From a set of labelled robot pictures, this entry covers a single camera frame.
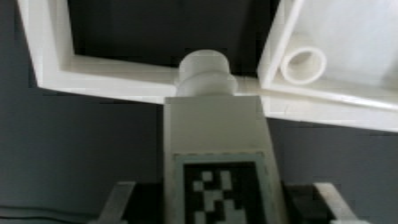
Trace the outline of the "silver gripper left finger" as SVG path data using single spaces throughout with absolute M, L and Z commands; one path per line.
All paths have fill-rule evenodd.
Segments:
M 162 184 L 117 182 L 98 218 L 87 224 L 163 224 Z

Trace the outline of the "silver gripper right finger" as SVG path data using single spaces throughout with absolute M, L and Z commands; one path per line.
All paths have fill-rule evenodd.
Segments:
M 332 183 L 284 185 L 291 224 L 371 224 L 359 218 Z

